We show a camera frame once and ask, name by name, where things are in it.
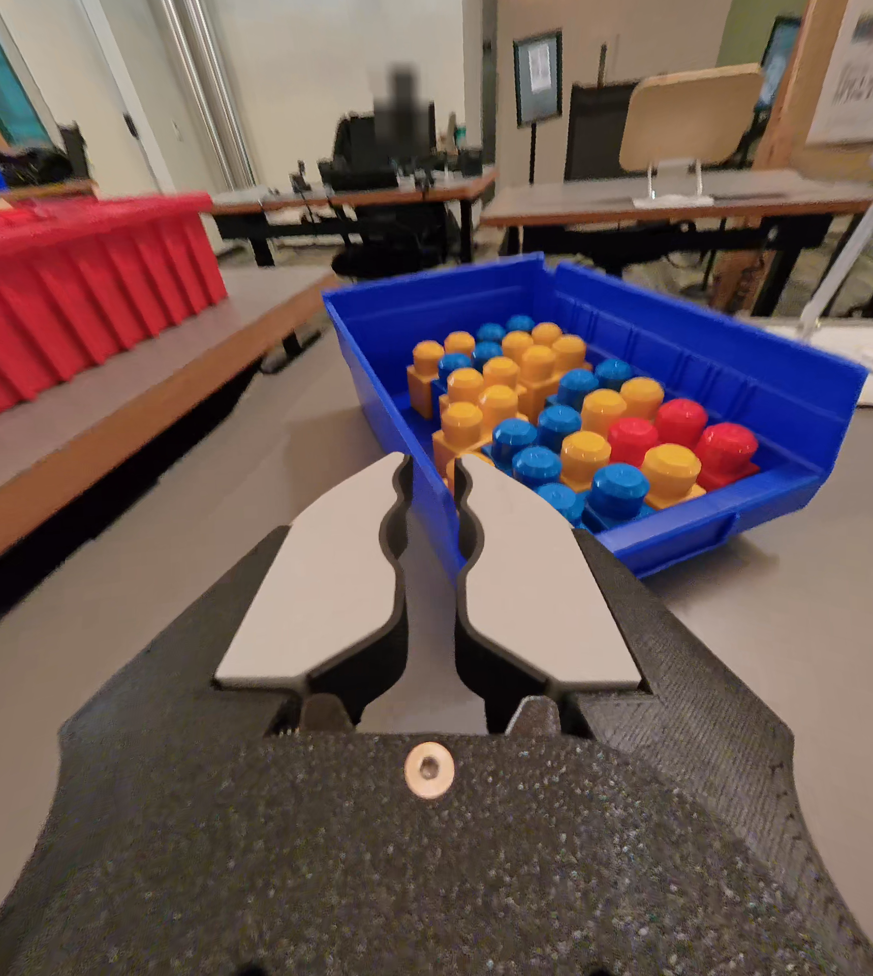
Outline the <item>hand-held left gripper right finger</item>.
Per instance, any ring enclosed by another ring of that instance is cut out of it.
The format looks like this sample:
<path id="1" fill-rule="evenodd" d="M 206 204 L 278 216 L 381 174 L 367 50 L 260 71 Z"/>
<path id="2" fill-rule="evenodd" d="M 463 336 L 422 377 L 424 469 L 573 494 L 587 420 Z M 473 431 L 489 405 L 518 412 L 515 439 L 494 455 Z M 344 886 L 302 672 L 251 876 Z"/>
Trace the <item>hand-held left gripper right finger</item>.
<path id="1" fill-rule="evenodd" d="M 581 534 L 545 497 L 477 455 L 454 460 L 454 665 L 505 731 L 525 698 L 559 712 L 576 693 L 634 693 L 642 673 L 587 562 Z"/>

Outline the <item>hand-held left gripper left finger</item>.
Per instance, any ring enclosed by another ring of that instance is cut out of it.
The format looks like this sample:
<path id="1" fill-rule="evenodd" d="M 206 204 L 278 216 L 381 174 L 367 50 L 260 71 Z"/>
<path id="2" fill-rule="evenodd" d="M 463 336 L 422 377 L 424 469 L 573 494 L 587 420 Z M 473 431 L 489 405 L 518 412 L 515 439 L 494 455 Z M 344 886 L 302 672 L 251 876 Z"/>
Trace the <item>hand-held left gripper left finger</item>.
<path id="1" fill-rule="evenodd" d="M 333 694 L 361 721 L 407 665 L 400 556 L 412 495 L 414 460 L 391 452 L 295 516 L 213 680 L 299 698 Z"/>

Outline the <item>pile of colourful toy blocks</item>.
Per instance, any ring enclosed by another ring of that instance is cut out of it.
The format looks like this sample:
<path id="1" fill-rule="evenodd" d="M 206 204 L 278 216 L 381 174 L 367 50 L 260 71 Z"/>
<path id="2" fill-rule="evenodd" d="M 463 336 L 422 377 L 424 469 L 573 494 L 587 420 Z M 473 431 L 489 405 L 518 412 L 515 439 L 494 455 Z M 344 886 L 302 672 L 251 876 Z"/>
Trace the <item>pile of colourful toy blocks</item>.
<path id="1" fill-rule="evenodd" d="M 569 523 L 611 530 L 761 471 L 742 424 L 711 422 L 625 359 L 587 361 L 587 342 L 517 314 L 415 343 L 409 406 L 431 431 L 431 459 L 454 492 L 461 457 L 545 497 Z"/>

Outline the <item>red ribbed plastic bin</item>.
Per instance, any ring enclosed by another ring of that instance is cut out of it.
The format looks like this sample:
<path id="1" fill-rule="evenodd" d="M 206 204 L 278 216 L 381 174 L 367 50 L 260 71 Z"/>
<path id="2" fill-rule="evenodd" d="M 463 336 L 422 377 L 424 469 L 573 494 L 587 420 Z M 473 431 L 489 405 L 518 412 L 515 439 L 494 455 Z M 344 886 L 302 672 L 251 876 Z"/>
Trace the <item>red ribbed plastic bin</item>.
<path id="1" fill-rule="evenodd" d="M 0 209 L 0 413 L 227 298 L 208 193 Z"/>

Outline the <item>small clear stand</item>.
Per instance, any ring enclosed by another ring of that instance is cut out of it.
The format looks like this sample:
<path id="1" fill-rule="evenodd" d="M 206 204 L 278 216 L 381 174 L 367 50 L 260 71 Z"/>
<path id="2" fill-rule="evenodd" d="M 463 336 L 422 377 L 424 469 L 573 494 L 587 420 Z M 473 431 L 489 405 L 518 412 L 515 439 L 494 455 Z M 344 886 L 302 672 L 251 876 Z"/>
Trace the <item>small clear stand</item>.
<path id="1" fill-rule="evenodd" d="M 656 179 L 662 172 L 670 174 L 672 171 L 679 176 L 693 176 L 693 188 L 669 190 L 663 188 Z M 660 162 L 649 162 L 646 169 L 646 193 L 634 197 L 632 206 L 635 209 L 676 209 L 676 207 L 709 207 L 714 206 L 714 197 L 704 188 L 704 171 L 700 158 L 667 158 Z"/>

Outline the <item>small wooden display board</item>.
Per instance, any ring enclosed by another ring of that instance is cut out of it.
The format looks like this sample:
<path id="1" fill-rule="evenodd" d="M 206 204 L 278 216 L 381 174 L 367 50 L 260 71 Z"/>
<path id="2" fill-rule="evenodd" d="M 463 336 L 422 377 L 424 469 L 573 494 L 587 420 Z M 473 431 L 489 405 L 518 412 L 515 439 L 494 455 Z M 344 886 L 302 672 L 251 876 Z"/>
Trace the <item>small wooden display board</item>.
<path id="1" fill-rule="evenodd" d="M 754 116 L 761 85 L 758 62 L 637 82 L 625 115 L 620 167 L 639 172 L 670 160 L 726 160 Z"/>

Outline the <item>black bag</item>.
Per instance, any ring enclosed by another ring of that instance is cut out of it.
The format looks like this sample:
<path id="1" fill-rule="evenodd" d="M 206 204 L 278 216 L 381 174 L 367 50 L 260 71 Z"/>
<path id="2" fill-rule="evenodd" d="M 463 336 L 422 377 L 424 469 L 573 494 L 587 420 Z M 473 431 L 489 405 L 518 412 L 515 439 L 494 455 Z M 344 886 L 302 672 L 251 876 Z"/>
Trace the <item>black bag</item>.
<path id="1" fill-rule="evenodd" d="M 0 172 L 7 188 L 44 186 L 75 178 L 70 157 L 52 146 L 0 150 Z"/>

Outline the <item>black framed sign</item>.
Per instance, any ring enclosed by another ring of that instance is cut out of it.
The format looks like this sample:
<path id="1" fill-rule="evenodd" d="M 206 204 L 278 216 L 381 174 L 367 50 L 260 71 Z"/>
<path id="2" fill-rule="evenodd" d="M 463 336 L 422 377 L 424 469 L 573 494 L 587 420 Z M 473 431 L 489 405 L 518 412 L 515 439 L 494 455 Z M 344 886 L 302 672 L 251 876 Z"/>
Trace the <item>black framed sign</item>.
<path id="1" fill-rule="evenodd" d="M 564 113 L 564 38 L 552 29 L 513 41 L 517 127 L 529 129 L 527 183 L 534 183 L 539 123 Z"/>

